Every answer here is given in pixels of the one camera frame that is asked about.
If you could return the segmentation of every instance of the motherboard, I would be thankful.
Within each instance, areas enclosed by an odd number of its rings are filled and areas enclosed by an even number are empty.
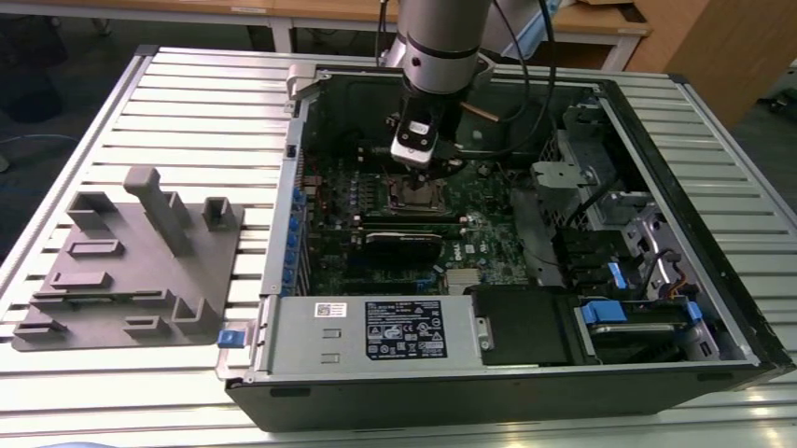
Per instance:
[[[527,284],[510,181],[486,170],[411,178],[310,156],[312,295],[454,295],[478,284]]]

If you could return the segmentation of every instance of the wooden table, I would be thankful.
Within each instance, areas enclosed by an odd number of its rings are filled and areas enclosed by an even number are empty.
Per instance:
[[[291,53],[296,28],[374,31],[378,0],[0,0],[0,12],[144,21],[258,25],[271,28],[278,52]],[[387,29],[396,30],[398,2],[388,3]],[[611,47],[602,69],[621,71],[646,23],[629,22],[615,7],[573,5],[554,17],[561,42]]]

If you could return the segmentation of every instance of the table leg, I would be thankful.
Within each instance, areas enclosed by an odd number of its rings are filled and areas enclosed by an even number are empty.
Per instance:
[[[278,53],[292,53],[292,23],[287,17],[271,17],[268,19],[271,33],[274,34],[274,49]]]
[[[601,69],[603,71],[621,72],[625,70],[625,66],[630,61],[637,45],[639,44],[639,39],[641,37],[637,35],[625,35],[621,37],[619,42],[611,48],[611,51],[609,51],[606,61],[602,63]]]

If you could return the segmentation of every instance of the desk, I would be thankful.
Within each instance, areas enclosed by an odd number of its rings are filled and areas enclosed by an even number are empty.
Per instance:
[[[375,31],[376,0],[0,0],[0,12],[117,20],[181,21],[268,26],[278,52],[291,53],[294,28]],[[390,2],[387,30],[395,32],[399,8]],[[615,7],[573,5],[554,17],[561,42],[605,45],[602,70],[621,71],[650,25],[629,22]]]
[[[168,48],[133,58],[0,267],[0,446],[87,441],[125,447],[378,448],[419,445],[418,440],[427,448],[792,446],[797,373],[650,416],[268,434],[223,391],[213,345],[40,353],[11,348],[31,292],[41,286],[52,250],[69,232],[64,210],[75,191],[128,197],[120,186],[125,166],[159,167],[163,182],[185,202],[227,196],[247,204],[239,246],[246,252],[235,261],[224,317],[228,322],[256,317],[276,187],[251,173],[280,166],[291,120],[287,68],[307,61],[352,67],[372,62],[350,56]],[[537,76],[546,73],[542,67],[530,70]],[[517,66],[499,65],[496,71],[521,73]],[[562,76],[597,74],[563,69]],[[797,273],[789,269],[797,218],[689,87],[665,75],[606,77],[618,83],[733,267],[746,273],[741,280],[771,330],[797,353]],[[243,133],[239,121],[250,123]],[[120,150],[132,141],[135,148]],[[248,351],[231,351],[225,359],[228,366],[246,368]]]
[[[388,31],[396,29],[398,13],[396,2],[388,3]],[[379,4],[375,0],[274,0],[268,15],[276,51],[292,52],[292,28],[374,31]],[[627,21],[615,7],[582,4],[562,8],[554,16],[554,29],[561,42],[610,46],[602,70],[615,72],[625,68],[639,39],[651,31],[647,23]]]

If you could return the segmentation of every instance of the barcode sticker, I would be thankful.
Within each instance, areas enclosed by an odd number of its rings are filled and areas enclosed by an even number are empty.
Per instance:
[[[346,317],[346,303],[316,303],[316,317]]]
[[[621,34],[621,35],[646,35],[647,30],[639,30],[637,28],[619,28],[618,34]]]
[[[232,12],[246,12],[248,14],[266,14],[264,7],[231,7]]]

